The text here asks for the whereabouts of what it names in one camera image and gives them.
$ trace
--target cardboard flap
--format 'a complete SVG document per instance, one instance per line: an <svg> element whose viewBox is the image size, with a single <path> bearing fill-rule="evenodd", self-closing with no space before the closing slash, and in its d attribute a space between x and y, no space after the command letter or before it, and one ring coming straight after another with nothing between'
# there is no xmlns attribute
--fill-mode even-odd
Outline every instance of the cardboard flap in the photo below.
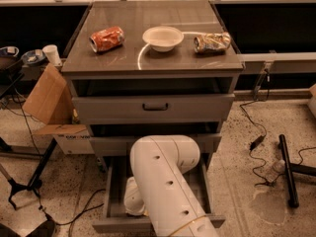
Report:
<svg viewBox="0 0 316 237"><path fill-rule="evenodd" d="M28 114L45 124L71 123L73 104L66 80L49 63L23 105Z"/></svg>
<svg viewBox="0 0 316 237"><path fill-rule="evenodd" d="M87 127L84 124L49 124L36 130L33 134L75 134L86 128Z"/></svg>
<svg viewBox="0 0 316 237"><path fill-rule="evenodd" d="M309 88L310 93L316 97L316 84Z"/></svg>

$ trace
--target gray tabletop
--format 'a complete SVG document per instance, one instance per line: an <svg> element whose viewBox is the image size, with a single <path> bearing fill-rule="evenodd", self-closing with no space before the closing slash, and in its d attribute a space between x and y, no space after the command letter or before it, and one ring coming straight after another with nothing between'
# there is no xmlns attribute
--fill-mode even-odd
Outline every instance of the gray tabletop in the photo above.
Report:
<svg viewBox="0 0 316 237"><path fill-rule="evenodd" d="M89 36L113 26L123 29L125 42L120 47L95 53ZM185 34L184 41L169 52L151 49L142 35L157 26L179 29ZM222 26L205 0L95 2L62 72L242 69L232 47L222 55L195 53L196 35L222 32Z"/></svg>

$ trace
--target white cup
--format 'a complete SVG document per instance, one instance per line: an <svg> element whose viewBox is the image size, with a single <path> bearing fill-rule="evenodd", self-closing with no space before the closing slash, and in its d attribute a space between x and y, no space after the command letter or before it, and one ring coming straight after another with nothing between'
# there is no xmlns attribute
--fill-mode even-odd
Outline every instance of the white cup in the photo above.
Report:
<svg viewBox="0 0 316 237"><path fill-rule="evenodd" d="M55 67L62 66L61 59L59 57L57 46L54 44L49 44L45 46L42 51L46 55L48 61Z"/></svg>

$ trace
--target gray cabinet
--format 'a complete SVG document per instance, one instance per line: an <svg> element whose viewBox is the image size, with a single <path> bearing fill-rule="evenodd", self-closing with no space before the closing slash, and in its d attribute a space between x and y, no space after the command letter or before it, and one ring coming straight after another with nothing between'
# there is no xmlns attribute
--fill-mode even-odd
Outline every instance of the gray cabinet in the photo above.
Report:
<svg viewBox="0 0 316 237"><path fill-rule="evenodd" d="M142 40L147 29L160 25L185 33L184 41L167 53ZM124 30L124 44L94 53L90 34L111 26ZM94 3L62 74L79 119L88 126L95 154L108 163L104 218L95 222L97 231L150 229L148 218L128 217L122 205L131 175L129 150L145 135L183 134L197 142L201 160L187 174L188 182L215 225L223 222L211 209L206 170L220 142L243 64L233 46L225 53L198 55L193 42L198 33L223 31L206 0Z"/></svg>

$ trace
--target white robotic arm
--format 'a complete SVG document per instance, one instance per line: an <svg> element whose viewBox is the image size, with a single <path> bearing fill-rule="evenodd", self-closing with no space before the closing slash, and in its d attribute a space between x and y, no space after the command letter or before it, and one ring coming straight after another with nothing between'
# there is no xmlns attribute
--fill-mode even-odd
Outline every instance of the white robotic arm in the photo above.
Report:
<svg viewBox="0 0 316 237"><path fill-rule="evenodd" d="M183 177L197 165L199 155L197 144L183 135L137 140L130 152L134 179L124 198L127 212L140 214L146 206L157 236L218 237Z"/></svg>

